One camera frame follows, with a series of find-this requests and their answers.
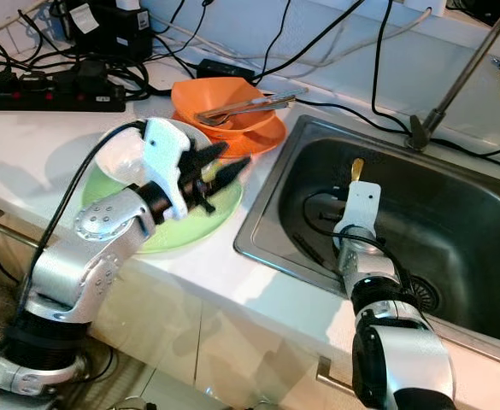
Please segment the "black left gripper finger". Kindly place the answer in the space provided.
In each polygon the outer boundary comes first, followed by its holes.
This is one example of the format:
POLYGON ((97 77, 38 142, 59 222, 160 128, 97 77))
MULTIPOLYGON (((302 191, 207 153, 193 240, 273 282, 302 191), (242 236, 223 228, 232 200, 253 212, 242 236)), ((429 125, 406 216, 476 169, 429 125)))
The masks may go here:
POLYGON ((205 187, 207 190, 225 189, 238 180, 241 172, 252 164, 252 157, 230 161, 215 161, 205 172, 205 187))
POLYGON ((190 148, 183 152, 183 167, 206 167, 212 161, 217 161, 226 152, 227 143, 219 141, 208 144, 208 140, 198 142, 190 141, 190 148))

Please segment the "green plate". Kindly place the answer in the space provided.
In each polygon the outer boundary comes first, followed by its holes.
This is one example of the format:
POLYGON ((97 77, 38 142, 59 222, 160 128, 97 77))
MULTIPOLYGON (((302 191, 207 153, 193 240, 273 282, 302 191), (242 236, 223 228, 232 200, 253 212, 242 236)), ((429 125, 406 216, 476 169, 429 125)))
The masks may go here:
MULTIPOLYGON (((115 194, 124 187, 126 187, 125 184, 111 179, 105 175, 105 172, 98 169, 91 172, 86 181, 80 203, 85 206, 96 202, 102 196, 115 194)), ((241 181, 234 180, 230 186, 210 197, 209 202, 215 206, 212 214, 207 214, 202 208, 194 208, 186 219, 160 224, 156 228, 156 234, 140 247, 138 254, 183 249, 191 243, 202 241, 218 230, 234 214, 241 202, 243 191, 241 181)))

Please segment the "white ceramic bowl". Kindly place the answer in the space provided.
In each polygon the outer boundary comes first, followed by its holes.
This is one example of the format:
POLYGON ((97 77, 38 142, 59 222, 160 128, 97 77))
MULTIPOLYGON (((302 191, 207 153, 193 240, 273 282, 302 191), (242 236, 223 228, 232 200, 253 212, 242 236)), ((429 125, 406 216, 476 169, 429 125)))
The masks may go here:
MULTIPOLYGON (((195 126, 186 124, 186 122, 178 120, 168 120, 168 118, 151 118, 148 122, 157 120, 168 124, 170 129, 179 129, 187 140, 180 152, 178 152, 178 144, 174 142, 159 142, 159 148, 173 148, 173 151, 168 154, 171 157, 172 167, 180 168, 179 161, 182 160, 182 155, 188 153, 188 149, 207 147, 210 144, 205 133, 200 132, 195 126)), ((141 132, 133 126, 125 132, 118 132, 112 137, 112 140, 106 142, 104 147, 98 151, 96 162, 98 168, 101 169, 110 179, 118 181, 124 185, 136 184, 143 186, 148 181, 153 180, 153 176, 157 176, 157 169, 153 165, 159 165, 159 161, 148 161, 145 159, 145 151, 150 149, 150 137, 147 132, 141 132)))

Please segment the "white kitchen base cabinet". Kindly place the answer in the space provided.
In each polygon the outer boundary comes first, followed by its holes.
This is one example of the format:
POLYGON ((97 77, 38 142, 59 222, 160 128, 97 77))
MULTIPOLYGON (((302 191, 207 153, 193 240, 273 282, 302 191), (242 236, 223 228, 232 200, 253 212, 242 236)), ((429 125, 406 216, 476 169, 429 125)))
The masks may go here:
POLYGON ((170 376, 231 407, 362 410, 315 380, 319 356, 350 379, 351 305, 237 253, 243 220, 233 215, 187 249, 133 259, 92 335, 153 368, 149 393, 170 376))

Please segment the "orange plate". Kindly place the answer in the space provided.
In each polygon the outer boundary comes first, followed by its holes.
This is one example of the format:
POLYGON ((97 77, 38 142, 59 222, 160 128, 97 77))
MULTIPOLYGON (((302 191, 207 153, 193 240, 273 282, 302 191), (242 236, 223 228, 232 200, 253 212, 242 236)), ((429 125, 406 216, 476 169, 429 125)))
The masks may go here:
POLYGON ((222 159, 242 159, 270 151, 287 137, 284 121, 274 112, 235 114, 226 124, 206 126, 174 113, 173 120, 195 126, 210 142, 226 142, 222 159))

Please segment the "grey metal spoon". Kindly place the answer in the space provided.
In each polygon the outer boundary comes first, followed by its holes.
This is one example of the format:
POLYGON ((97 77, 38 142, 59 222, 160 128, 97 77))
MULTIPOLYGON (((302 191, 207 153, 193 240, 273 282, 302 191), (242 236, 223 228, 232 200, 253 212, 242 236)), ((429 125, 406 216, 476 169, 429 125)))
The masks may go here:
POLYGON ((219 126, 226 124, 235 114, 247 114, 253 112, 268 112, 268 110, 275 110, 288 107, 289 102, 294 97, 261 97, 250 99, 246 102, 238 102, 238 104, 230 104, 225 107, 207 110, 207 112, 195 114, 196 120, 200 124, 207 126, 219 126))

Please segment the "orange bowl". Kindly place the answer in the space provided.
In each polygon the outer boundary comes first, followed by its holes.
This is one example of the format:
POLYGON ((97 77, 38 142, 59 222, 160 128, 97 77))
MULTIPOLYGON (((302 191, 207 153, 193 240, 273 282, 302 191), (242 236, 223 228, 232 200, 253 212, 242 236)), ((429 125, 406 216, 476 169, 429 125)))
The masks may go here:
POLYGON ((260 90, 250 85, 246 79, 238 77, 213 77, 205 79, 185 79, 173 85, 171 101, 174 107, 173 118, 186 124, 198 126, 206 133, 222 130, 254 130, 261 128, 267 121, 277 120, 273 110, 234 114, 225 124, 208 126, 196 120, 196 114, 207 110, 225 107, 262 97, 260 90))

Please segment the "black power adapter brick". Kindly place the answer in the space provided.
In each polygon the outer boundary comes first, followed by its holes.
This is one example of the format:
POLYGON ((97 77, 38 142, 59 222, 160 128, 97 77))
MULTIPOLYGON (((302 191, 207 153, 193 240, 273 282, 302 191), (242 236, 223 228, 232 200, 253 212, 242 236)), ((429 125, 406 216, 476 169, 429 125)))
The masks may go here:
POLYGON ((196 78, 219 78, 231 77, 246 79, 252 82, 255 78, 255 72, 249 67, 240 67, 230 65, 230 63, 219 62, 218 60, 202 59, 196 66, 196 78))

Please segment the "stainless steel sink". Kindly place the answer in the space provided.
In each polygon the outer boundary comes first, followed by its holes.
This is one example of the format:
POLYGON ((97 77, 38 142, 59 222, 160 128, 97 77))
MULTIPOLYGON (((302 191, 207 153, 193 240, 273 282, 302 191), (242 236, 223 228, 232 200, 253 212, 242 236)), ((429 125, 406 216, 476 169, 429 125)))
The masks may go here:
POLYGON ((336 296, 337 257, 319 233, 319 191, 381 187, 376 235, 416 278, 426 315, 500 341, 500 179, 302 114, 234 248, 336 296))

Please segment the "grey gooseneck faucet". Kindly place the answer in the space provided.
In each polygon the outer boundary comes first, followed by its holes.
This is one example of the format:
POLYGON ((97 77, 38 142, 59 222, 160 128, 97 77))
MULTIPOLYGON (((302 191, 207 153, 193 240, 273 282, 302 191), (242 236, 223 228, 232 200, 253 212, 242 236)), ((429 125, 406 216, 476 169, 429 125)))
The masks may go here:
POLYGON ((433 140, 434 133, 436 132, 438 126, 440 126, 441 122, 444 121, 446 116, 446 112, 451 107, 453 102, 458 97, 458 94, 461 93, 461 90, 464 89, 464 86, 471 79, 474 73, 477 70, 477 67, 481 65, 483 62, 487 62, 487 56, 489 55, 489 51, 496 40, 499 39, 500 36, 500 15, 498 20, 489 27, 489 31, 485 35, 479 46, 477 46, 472 54, 472 57, 469 58, 466 65, 461 70, 460 74, 457 75, 457 78, 454 79, 454 82, 446 90, 444 98, 441 99, 440 102, 433 109, 430 110, 424 120, 419 120, 416 116, 411 116, 410 125, 411 125, 411 136, 407 144, 411 149, 417 149, 417 151, 424 151, 426 146, 433 140))

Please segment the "black power strip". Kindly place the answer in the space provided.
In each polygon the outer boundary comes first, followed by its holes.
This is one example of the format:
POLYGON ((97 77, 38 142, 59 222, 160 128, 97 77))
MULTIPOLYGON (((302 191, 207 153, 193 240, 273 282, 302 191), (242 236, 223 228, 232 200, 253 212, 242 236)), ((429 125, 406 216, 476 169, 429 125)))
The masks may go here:
POLYGON ((44 77, 0 81, 0 112, 123 113, 126 109, 124 90, 119 85, 101 93, 86 93, 66 81, 44 77))

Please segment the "black battery charger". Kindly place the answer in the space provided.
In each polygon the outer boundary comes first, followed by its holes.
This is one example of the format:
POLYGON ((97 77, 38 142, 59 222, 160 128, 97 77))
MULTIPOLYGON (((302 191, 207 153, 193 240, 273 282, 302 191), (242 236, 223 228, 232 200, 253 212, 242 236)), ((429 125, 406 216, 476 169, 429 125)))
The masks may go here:
POLYGON ((78 51, 136 62, 151 56, 150 12, 139 0, 56 0, 53 9, 78 51))

